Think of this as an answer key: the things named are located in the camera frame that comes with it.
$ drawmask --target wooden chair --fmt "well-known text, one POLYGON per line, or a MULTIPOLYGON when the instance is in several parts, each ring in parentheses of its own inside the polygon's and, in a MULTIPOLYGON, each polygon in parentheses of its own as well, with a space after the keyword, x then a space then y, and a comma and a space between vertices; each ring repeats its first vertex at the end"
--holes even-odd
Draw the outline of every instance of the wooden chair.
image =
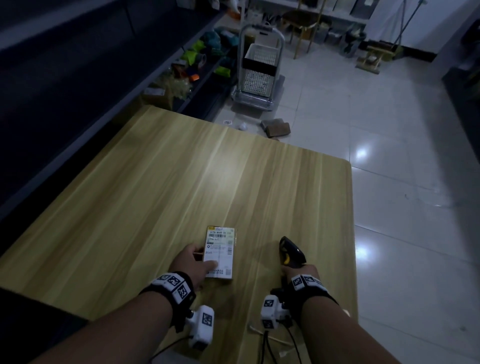
POLYGON ((300 48, 300 43, 305 35, 305 33, 310 30, 310 43, 308 44, 307 53, 310 51, 310 46, 313 42, 313 37, 315 37, 315 33, 317 32, 318 24, 320 23, 320 17, 324 11, 326 0, 323 0, 322 7, 320 8, 320 12, 318 14, 314 12, 308 12, 305 10, 301 10, 302 0, 299 0, 298 7, 295 10, 290 10, 282 15, 282 24, 288 24, 293 26, 292 29, 292 36, 290 37, 290 44, 292 44, 293 40, 293 33, 295 28, 300 29, 300 38, 295 48, 295 55, 293 59, 297 58, 297 53, 300 48))

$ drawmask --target wooden table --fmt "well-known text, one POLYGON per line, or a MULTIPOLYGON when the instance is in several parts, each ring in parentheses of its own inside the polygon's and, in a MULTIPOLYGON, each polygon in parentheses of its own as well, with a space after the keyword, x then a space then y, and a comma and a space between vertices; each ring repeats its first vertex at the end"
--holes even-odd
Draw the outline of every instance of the wooden table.
POLYGON ((357 319, 351 180, 345 160, 143 107, 0 258, 0 286, 95 320, 185 244, 203 245, 208 225, 233 227, 233 281, 207 281, 195 302, 216 315, 199 357, 255 363, 261 337, 247 323, 260 327, 261 302, 280 285, 283 235, 357 319))

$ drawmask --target wrist tracker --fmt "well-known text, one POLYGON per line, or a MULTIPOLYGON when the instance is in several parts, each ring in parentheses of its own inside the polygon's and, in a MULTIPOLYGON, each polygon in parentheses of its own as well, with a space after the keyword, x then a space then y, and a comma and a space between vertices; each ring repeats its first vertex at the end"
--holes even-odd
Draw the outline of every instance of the wrist tracker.
POLYGON ((299 326, 302 307, 307 299, 311 297, 327 297, 338 304, 320 280, 310 274, 298 274, 294 276, 287 286, 286 297, 287 308, 299 326))
POLYGON ((188 274, 183 272, 164 273, 144 288, 144 292, 157 292, 164 296, 172 305, 173 316, 170 327, 175 331, 183 331, 185 319, 191 313, 190 306, 196 298, 193 283, 188 274))

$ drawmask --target floor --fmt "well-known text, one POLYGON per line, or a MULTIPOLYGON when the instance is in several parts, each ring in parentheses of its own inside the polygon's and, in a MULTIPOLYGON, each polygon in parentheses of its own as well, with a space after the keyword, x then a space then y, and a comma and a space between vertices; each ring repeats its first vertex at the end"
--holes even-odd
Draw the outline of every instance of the floor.
POLYGON ((360 324, 399 361, 480 363, 480 166, 440 80, 402 59, 380 75, 326 45, 293 60, 278 109, 228 101, 215 122, 264 135, 283 118, 283 143, 352 165, 360 324))

